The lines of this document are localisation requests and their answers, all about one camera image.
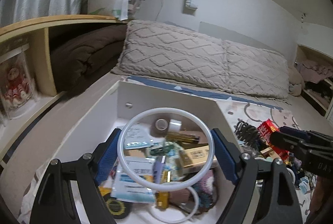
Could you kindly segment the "red coupon packet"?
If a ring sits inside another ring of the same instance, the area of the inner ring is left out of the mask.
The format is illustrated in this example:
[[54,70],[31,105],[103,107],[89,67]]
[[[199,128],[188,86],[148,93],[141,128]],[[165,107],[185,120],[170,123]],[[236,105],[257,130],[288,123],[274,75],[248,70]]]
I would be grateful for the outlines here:
[[288,159],[289,152],[273,144],[275,138],[277,137],[279,128],[270,119],[267,119],[264,122],[262,122],[257,127],[257,130],[260,134],[260,137],[265,140],[265,142],[275,151],[275,153],[282,160]]

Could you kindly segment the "crochet purple blue coaster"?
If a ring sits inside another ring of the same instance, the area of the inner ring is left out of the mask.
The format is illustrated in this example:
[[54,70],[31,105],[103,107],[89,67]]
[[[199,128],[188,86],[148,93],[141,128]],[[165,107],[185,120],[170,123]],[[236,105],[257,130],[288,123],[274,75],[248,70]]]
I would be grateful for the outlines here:
[[219,194],[217,193],[215,175],[212,169],[201,180],[192,185],[192,187],[199,197],[199,207],[196,215],[208,212],[216,205]]

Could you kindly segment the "black hair claw clip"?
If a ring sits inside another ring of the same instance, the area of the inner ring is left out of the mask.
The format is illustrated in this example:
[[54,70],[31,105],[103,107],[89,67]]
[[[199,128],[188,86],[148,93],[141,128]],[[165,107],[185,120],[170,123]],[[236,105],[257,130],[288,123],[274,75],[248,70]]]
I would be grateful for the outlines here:
[[257,128],[242,120],[236,125],[235,135],[248,146],[255,145],[260,138]]

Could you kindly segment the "small beige cushion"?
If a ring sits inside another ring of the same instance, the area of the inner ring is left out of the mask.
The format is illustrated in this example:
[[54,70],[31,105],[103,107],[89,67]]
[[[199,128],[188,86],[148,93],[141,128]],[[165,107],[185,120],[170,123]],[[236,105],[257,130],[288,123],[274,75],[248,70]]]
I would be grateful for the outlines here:
[[289,94],[292,96],[301,95],[302,90],[305,88],[304,79],[294,66],[288,68],[289,76]]

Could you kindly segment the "blue white medicine sachet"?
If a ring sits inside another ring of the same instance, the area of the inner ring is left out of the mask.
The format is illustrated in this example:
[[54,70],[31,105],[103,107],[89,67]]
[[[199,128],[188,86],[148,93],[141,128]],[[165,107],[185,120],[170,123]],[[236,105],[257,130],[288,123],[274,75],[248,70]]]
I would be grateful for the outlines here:
[[[140,178],[153,182],[154,159],[126,156],[125,160],[131,170]],[[156,200],[155,191],[131,179],[120,164],[117,166],[112,183],[111,196],[122,202],[130,203],[153,204]]]

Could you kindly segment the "closet clothes pile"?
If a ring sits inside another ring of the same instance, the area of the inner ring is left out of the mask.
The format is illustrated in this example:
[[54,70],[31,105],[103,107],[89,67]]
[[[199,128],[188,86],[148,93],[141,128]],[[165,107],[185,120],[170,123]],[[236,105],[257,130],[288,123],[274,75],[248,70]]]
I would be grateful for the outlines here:
[[332,66],[307,59],[298,62],[296,69],[304,80],[305,92],[328,109],[332,101]]

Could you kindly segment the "yellow tissue pack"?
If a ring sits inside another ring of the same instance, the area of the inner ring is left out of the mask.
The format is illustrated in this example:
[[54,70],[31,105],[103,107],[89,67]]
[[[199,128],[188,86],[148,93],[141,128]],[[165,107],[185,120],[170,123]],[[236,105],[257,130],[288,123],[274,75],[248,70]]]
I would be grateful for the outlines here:
[[179,161],[184,173],[200,171],[207,161],[208,153],[208,145],[181,150],[179,152]]

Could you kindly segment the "gold black lighter box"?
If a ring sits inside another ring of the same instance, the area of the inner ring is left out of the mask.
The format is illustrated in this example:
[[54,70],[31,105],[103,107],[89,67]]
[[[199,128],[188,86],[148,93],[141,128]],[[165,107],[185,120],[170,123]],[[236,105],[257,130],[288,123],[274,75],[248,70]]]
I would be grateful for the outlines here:
[[176,141],[176,142],[184,142],[187,144],[198,144],[200,141],[200,137],[197,135],[196,132],[168,132],[166,135],[166,139],[168,141]]

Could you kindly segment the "right beige textured pillow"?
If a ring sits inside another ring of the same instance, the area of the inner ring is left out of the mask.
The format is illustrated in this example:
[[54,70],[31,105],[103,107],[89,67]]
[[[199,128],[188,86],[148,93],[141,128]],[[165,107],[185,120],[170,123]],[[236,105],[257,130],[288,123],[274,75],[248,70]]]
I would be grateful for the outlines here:
[[287,60],[278,52],[224,40],[227,78],[235,94],[285,99],[288,97]]

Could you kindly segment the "light blue wipe packet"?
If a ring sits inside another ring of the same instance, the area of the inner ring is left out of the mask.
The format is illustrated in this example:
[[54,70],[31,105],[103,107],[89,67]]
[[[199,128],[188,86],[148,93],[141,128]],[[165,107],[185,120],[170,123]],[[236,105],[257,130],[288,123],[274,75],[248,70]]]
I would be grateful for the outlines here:
[[149,129],[142,124],[133,125],[126,133],[124,139],[124,149],[135,150],[151,147],[153,145],[150,138]]

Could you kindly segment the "purple marker pen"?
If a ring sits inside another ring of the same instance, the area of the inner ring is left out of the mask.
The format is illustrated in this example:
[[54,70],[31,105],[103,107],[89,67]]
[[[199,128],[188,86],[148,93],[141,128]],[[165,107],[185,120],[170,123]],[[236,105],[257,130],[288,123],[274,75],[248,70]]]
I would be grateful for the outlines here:
[[166,156],[158,156],[155,159],[154,169],[153,169],[153,178],[154,183],[160,184],[162,180],[163,170],[165,167]]

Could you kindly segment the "white storage box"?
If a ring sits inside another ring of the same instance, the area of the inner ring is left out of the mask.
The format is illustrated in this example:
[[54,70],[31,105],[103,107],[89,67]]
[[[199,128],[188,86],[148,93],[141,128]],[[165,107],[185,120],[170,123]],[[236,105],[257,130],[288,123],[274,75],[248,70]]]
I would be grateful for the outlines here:
[[[192,113],[209,129],[218,128],[229,142],[233,142],[240,149],[234,131],[220,109],[222,106],[219,106],[217,100],[212,98],[214,97],[195,95],[183,86],[176,86],[173,90],[149,87],[139,82],[137,84],[116,82],[67,133],[53,158],[65,163],[79,159],[83,153],[92,153],[98,144],[107,140],[117,126],[123,126],[141,112],[157,107],[173,107]],[[19,223],[29,223],[40,184],[38,180],[42,178],[47,166],[48,162],[45,162],[39,170],[36,170],[37,177],[32,180],[30,188],[27,188],[29,191],[22,200],[17,219]],[[78,223],[90,223],[77,183],[71,182],[71,187],[78,213]]]

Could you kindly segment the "brown folded blanket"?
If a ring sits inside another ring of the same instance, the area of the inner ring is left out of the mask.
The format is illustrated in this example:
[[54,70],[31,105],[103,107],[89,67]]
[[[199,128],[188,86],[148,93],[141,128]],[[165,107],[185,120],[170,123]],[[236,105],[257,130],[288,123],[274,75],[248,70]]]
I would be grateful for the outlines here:
[[126,24],[62,25],[50,30],[50,59],[58,92],[80,94],[116,64]]

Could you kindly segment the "wooden shelf unit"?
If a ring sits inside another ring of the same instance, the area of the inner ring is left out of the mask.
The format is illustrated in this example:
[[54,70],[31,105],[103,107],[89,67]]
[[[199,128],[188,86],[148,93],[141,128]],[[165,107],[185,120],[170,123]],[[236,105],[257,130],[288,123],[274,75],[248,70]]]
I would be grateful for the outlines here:
[[25,130],[64,94],[55,88],[50,59],[50,30],[62,25],[126,24],[114,17],[70,14],[33,18],[1,28],[1,56],[29,45],[25,51],[31,78],[34,80],[38,101],[25,115],[9,119],[1,102],[1,163],[6,164],[7,153]]

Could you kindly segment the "left beige textured pillow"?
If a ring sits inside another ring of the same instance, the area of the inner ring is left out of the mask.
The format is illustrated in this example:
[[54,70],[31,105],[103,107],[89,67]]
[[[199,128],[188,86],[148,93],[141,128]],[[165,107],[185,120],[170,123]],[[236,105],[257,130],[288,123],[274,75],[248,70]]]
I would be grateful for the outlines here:
[[133,20],[115,74],[150,76],[227,90],[228,66],[222,40],[159,22]]

